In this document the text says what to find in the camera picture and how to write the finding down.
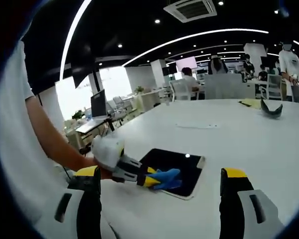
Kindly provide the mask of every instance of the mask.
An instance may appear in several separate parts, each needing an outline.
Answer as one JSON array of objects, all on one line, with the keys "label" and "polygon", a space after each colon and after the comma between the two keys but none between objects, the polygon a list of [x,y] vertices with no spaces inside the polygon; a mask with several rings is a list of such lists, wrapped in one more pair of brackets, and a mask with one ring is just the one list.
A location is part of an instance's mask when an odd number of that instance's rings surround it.
[{"label": "mask", "polygon": [[292,46],[291,44],[284,44],[283,45],[285,51],[290,51],[291,46]]}]

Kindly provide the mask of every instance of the person wearing white shirt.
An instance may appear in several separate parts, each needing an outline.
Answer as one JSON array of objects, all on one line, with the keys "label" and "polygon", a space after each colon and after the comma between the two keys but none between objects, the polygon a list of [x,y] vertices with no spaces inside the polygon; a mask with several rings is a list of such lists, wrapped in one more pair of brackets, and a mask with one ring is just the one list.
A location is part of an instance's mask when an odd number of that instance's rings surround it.
[{"label": "person wearing white shirt", "polygon": [[[193,77],[193,73],[189,67],[184,67],[181,71],[184,74],[183,79],[186,81],[188,89],[192,92],[191,100],[195,100],[196,94],[198,94],[199,92],[200,85]],[[198,97],[199,100],[203,99],[201,95],[199,95]]]},{"label": "person wearing white shirt", "polygon": [[299,58],[291,51],[292,42],[284,41],[283,49],[279,52],[279,63],[282,77],[287,85],[287,100],[292,101],[292,88],[299,81]]}]

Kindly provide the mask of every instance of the blue cloth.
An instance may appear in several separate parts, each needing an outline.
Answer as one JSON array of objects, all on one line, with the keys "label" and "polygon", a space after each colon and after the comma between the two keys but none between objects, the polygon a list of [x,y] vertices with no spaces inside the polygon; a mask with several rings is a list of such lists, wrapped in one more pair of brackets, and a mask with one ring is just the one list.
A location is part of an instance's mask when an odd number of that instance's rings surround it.
[{"label": "blue cloth", "polygon": [[162,172],[159,169],[156,173],[148,174],[148,177],[156,179],[157,181],[161,182],[153,186],[151,189],[159,190],[159,189],[172,189],[178,188],[182,185],[182,180],[175,179],[180,173],[179,169],[170,169],[167,172]]}]

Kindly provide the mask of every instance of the window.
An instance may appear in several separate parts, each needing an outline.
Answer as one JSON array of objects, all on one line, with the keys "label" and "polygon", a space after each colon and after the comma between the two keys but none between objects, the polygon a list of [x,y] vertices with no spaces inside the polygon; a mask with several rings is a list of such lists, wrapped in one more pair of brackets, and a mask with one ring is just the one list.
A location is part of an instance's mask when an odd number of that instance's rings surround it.
[{"label": "window", "polygon": [[116,96],[127,96],[132,93],[125,67],[100,69],[100,76],[107,101]]},{"label": "window", "polygon": [[93,95],[89,77],[87,76],[75,88],[73,77],[55,83],[56,94],[64,120],[72,119],[76,111],[91,107]]}]

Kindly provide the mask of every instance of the robotic hand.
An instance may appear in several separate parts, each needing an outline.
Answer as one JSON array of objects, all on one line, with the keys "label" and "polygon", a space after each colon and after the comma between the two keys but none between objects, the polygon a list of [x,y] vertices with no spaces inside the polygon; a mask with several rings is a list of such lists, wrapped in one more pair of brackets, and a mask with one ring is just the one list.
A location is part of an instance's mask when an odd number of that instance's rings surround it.
[{"label": "robotic hand", "polygon": [[175,180],[180,173],[179,169],[156,171],[126,156],[124,140],[121,138],[101,138],[98,135],[92,141],[91,150],[99,165],[112,172],[114,181],[132,181],[154,190],[177,188],[182,184],[181,180]]}]

